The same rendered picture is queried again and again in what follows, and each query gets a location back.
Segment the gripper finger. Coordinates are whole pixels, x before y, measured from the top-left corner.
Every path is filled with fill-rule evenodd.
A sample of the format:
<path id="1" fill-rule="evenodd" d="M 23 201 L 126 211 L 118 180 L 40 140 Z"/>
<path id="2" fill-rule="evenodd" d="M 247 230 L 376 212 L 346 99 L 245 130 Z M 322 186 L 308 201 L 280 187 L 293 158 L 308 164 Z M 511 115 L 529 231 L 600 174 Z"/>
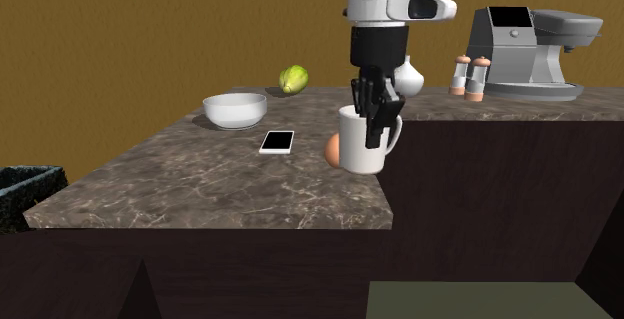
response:
<path id="1" fill-rule="evenodd" d="M 364 69 L 364 113 L 368 149 L 378 148 L 386 127 L 395 121 L 405 104 L 405 98 L 395 89 L 394 75 L 386 76 L 377 67 Z"/>
<path id="2" fill-rule="evenodd" d="M 373 82 L 364 77 L 351 80 L 354 108 L 360 117 L 367 117 L 369 114 L 373 88 Z"/>

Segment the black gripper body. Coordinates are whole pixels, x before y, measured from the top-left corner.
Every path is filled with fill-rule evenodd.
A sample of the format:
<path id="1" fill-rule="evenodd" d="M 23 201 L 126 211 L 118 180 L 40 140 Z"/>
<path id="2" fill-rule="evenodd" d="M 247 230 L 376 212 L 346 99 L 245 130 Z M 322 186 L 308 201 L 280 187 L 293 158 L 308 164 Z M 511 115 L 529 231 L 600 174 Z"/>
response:
<path id="1" fill-rule="evenodd" d="M 405 61 L 409 27 L 351 28 L 350 62 L 363 68 L 374 66 L 393 71 Z"/>

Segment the white mug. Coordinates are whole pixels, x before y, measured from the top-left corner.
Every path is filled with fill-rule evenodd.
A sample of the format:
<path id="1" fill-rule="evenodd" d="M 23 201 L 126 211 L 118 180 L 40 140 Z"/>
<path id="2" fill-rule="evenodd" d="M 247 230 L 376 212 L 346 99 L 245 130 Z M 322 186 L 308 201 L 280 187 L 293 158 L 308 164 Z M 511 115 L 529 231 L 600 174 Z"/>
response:
<path id="1" fill-rule="evenodd" d="M 340 166 L 355 174 L 370 175 L 384 168 L 386 156 L 394 149 L 402 132 L 403 120 L 396 117 L 396 128 L 390 135 L 385 127 L 381 134 L 380 146 L 368 149 L 366 142 L 366 119 L 360 117 L 353 105 L 339 110 L 339 160 Z"/>

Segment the white vase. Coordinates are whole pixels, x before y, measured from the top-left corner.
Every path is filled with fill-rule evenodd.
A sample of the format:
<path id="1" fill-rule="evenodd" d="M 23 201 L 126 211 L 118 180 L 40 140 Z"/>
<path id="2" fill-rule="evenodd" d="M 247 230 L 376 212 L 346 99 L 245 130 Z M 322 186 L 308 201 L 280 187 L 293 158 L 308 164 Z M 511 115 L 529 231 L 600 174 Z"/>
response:
<path id="1" fill-rule="evenodd" d="M 417 95 L 424 85 L 424 76 L 411 64 L 410 55 L 395 69 L 394 79 L 395 91 L 407 98 Z"/>

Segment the brown egg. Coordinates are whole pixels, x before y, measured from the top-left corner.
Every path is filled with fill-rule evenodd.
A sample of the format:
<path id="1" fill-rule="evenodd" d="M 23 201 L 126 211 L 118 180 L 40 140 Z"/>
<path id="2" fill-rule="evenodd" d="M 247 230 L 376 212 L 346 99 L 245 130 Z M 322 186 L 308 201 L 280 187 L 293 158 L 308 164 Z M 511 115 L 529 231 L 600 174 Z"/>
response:
<path id="1" fill-rule="evenodd" d="M 333 168 L 340 167 L 340 151 L 339 151 L 339 134 L 336 133 L 332 135 L 326 145 L 324 150 L 324 157 L 326 162 Z"/>

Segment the green cabbage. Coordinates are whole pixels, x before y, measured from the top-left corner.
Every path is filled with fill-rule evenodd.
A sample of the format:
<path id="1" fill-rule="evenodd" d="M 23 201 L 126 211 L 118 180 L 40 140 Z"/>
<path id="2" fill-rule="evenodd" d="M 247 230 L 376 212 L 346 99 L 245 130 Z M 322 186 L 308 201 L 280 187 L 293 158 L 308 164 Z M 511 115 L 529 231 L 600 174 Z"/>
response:
<path id="1" fill-rule="evenodd" d="M 293 65 L 280 73 L 278 86 L 286 94 L 298 94 L 307 86 L 308 80 L 308 71 L 300 65 Z"/>

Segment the glass shaker with brown cap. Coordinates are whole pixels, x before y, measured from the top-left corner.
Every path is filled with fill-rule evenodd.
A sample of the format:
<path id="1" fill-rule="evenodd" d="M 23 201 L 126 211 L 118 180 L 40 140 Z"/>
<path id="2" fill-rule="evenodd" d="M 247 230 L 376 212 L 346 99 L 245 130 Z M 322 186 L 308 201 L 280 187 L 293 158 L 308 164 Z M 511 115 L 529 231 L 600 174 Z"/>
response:
<path id="1" fill-rule="evenodd" d="M 464 99 L 472 102 L 481 102 L 484 97 L 485 83 L 491 61 L 484 56 L 475 58 L 471 65 L 473 71 L 466 82 Z"/>
<path id="2" fill-rule="evenodd" d="M 458 96 L 464 95 L 467 82 L 467 69 L 470 63 L 471 58 L 467 55 L 460 55 L 455 58 L 455 72 L 449 85 L 449 94 Z"/>

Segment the white smartphone with black screen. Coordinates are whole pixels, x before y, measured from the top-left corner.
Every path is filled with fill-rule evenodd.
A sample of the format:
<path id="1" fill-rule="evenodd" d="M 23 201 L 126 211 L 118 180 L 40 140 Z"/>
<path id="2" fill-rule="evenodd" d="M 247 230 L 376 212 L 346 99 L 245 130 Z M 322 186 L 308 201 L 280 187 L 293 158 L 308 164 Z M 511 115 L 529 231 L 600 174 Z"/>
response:
<path id="1" fill-rule="evenodd" d="M 268 131 L 259 148 L 260 154 L 290 154 L 294 140 L 293 131 Z"/>

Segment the white bowl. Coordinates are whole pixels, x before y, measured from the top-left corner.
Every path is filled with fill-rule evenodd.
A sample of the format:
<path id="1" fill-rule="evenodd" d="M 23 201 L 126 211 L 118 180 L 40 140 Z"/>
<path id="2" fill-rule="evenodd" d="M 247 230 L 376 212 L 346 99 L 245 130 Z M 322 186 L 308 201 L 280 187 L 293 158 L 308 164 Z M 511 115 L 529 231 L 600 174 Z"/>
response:
<path id="1" fill-rule="evenodd" d="M 203 100 L 205 116 L 218 127 L 238 130 L 258 124 L 267 113 L 267 98 L 257 93 L 226 93 Z"/>

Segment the grey coffee machine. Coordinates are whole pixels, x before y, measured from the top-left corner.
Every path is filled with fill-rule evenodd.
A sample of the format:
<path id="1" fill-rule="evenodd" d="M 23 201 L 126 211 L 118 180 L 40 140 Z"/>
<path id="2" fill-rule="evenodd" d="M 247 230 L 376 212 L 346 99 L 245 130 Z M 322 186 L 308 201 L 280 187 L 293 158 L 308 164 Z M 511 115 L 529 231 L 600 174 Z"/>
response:
<path id="1" fill-rule="evenodd" d="M 526 6 L 490 6 L 474 13 L 466 55 L 491 61 L 484 93 L 534 100 L 572 101 L 584 87 L 564 79 L 559 57 L 600 36 L 603 20 Z"/>

